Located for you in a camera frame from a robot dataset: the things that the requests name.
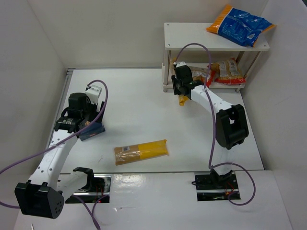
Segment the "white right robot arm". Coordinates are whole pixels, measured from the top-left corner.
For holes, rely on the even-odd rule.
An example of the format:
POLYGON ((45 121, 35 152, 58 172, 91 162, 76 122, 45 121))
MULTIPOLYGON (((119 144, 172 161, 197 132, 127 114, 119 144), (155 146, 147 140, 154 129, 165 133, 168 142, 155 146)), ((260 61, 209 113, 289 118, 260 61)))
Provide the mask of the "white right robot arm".
POLYGON ((213 141, 208 165, 211 180, 220 184, 232 174, 232 163, 226 161, 226 154, 242 144, 249 135, 245 109, 240 104, 233 105, 223 100, 201 80, 194 80, 185 62, 174 62, 173 67, 175 74, 171 79, 174 94, 187 97, 212 114, 213 141))

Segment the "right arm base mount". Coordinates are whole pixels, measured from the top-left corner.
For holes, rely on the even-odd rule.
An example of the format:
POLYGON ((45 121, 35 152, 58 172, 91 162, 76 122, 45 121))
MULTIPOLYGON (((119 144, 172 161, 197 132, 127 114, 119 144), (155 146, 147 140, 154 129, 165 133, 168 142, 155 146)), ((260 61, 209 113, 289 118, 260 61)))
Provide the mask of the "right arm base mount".
POLYGON ((197 172, 194 174, 194 181, 191 182, 196 188, 197 201, 222 201, 240 200, 240 192, 236 174, 232 173, 227 179, 217 182, 209 172, 197 172))

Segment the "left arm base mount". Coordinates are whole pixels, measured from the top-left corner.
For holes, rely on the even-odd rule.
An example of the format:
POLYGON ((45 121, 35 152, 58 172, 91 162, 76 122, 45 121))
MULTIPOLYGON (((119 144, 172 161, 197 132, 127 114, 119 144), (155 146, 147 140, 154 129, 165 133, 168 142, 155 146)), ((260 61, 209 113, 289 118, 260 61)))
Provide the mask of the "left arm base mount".
POLYGON ((58 187, 63 191, 65 203, 109 203, 111 175, 101 173, 73 172, 61 175, 58 187))

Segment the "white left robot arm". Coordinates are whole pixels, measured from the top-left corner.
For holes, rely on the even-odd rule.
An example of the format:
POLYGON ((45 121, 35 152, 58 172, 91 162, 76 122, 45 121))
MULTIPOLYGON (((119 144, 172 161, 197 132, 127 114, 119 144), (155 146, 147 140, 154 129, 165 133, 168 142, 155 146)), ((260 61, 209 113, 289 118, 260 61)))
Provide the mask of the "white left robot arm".
POLYGON ((14 193, 24 215, 56 219, 64 203, 78 189, 86 192, 101 191, 105 183, 94 176, 89 168, 76 167, 67 180, 59 181, 63 165, 80 137, 77 132, 94 119, 101 124, 98 104, 100 93, 72 93, 60 118, 56 121, 48 151, 35 172, 25 183, 18 183, 14 193))

